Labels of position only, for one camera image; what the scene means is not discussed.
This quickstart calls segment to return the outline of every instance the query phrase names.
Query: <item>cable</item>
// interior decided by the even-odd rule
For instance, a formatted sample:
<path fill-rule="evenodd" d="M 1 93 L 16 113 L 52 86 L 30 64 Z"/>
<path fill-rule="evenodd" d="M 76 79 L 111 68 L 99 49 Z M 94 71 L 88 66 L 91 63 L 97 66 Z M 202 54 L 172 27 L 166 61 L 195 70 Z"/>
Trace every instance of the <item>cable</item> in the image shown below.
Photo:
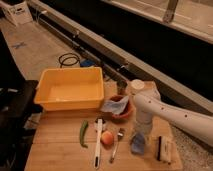
<path fill-rule="evenodd" d="M 72 63 L 65 63 L 67 60 L 70 60 L 70 59 L 75 59 L 75 61 Z M 60 68 L 62 68 L 63 66 L 73 66 L 77 63 L 80 63 L 80 58 L 77 54 L 70 52 L 70 53 L 65 53 L 59 56 L 58 62 L 60 63 Z"/>

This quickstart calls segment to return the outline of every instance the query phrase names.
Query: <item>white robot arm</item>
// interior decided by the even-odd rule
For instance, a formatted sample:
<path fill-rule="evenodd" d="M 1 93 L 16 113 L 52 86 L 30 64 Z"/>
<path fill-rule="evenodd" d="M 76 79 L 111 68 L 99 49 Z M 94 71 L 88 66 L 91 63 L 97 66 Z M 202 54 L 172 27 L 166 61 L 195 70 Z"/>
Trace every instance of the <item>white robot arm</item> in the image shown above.
<path fill-rule="evenodd" d="M 213 147 L 213 117 L 163 103 L 157 89 L 141 91 L 133 101 L 142 128 L 151 129 L 146 125 L 157 115 Z"/>

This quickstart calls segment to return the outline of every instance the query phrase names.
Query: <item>gray floor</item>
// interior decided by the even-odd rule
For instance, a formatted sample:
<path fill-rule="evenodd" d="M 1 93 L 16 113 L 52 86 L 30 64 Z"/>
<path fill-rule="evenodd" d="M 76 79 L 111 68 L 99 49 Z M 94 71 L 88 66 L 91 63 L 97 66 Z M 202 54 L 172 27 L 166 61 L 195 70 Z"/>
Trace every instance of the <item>gray floor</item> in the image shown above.
<path fill-rule="evenodd" d="M 39 80 L 44 69 L 59 67 L 60 55 L 73 52 L 69 46 L 36 22 L 15 27 L 7 20 L 0 19 L 0 28 L 26 79 Z M 212 148 L 203 148 L 201 143 L 197 143 L 175 127 L 172 127 L 172 131 L 185 171 L 213 170 Z"/>

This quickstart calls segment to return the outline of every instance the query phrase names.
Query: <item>black chair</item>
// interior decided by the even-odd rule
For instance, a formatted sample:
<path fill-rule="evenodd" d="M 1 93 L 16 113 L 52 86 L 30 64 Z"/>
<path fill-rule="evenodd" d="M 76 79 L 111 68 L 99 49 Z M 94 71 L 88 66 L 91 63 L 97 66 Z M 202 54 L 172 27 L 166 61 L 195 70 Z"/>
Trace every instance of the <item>black chair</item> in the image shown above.
<path fill-rule="evenodd" d="M 24 79 L 0 30 L 0 167 L 13 161 L 29 116 L 42 110 L 33 103 L 37 84 Z"/>

